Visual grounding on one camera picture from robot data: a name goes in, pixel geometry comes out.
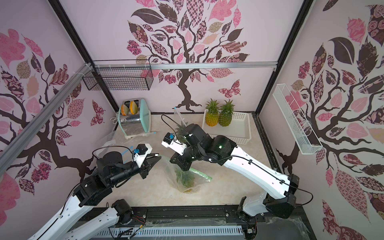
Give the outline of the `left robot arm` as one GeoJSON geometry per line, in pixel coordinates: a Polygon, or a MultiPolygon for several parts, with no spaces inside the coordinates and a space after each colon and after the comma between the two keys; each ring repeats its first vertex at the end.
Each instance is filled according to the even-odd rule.
{"type": "Polygon", "coordinates": [[[126,200],[117,200],[97,217],[72,229],[85,214],[96,207],[113,188],[121,187],[135,175],[145,179],[154,165],[162,158],[159,154],[138,156],[141,165],[123,162],[119,152],[109,152],[97,160],[97,168],[70,192],[63,207],[34,235],[32,240],[88,240],[99,231],[117,223],[128,224],[133,210],[126,200]]]}

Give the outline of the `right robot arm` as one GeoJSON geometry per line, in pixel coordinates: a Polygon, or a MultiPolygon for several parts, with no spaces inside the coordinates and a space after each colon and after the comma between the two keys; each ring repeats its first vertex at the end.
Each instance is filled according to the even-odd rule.
{"type": "Polygon", "coordinates": [[[242,219],[264,213],[287,219],[297,206],[298,176],[272,170],[225,136],[211,137],[199,125],[190,124],[179,134],[167,133],[162,145],[175,152],[170,162],[183,171],[188,171],[194,161],[205,161],[234,170],[260,186],[262,193],[242,198],[237,210],[242,219]]]}

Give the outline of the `green-zip bag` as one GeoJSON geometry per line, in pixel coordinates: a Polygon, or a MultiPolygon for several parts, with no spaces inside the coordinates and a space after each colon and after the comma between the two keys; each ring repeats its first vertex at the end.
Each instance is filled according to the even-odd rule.
{"type": "Polygon", "coordinates": [[[165,168],[164,173],[170,186],[184,194],[197,193],[201,186],[212,181],[212,177],[196,169],[183,171],[178,165],[172,164],[170,158],[161,155],[165,168]]]}

